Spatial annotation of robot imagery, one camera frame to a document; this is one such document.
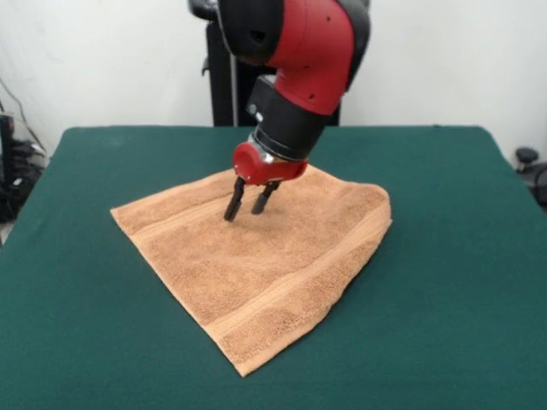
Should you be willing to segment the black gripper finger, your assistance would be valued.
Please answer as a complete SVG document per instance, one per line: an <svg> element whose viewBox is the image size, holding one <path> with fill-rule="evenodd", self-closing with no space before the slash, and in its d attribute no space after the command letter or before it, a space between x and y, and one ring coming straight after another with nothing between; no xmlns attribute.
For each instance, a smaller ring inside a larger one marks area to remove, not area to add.
<svg viewBox="0 0 547 410"><path fill-rule="evenodd" d="M262 214L264 212L266 205L268 204L268 201L271 195L279 188L279 186L280 186L279 181L273 181L273 182L267 183L262 193L257 197L251 209L251 213L254 215Z"/></svg>
<svg viewBox="0 0 547 410"><path fill-rule="evenodd" d="M242 198L244 195L245 180L241 177L237 177L234 184L234 191L232 198L227 205L226 212L224 214L225 221L234 221L238 211L242 204Z"/></svg>

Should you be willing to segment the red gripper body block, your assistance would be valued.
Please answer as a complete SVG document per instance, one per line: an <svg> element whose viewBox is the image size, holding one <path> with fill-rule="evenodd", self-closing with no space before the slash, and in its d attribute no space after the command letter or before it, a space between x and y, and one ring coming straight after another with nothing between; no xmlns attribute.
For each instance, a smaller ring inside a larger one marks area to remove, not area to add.
<svg viewBox="0 0 547 410"><path fill-rule="evenodd" d="M286 161L270 155L257 143L240 143L233 153L235 173L248 185L266 185L297 179L308 161Z"/></svg>

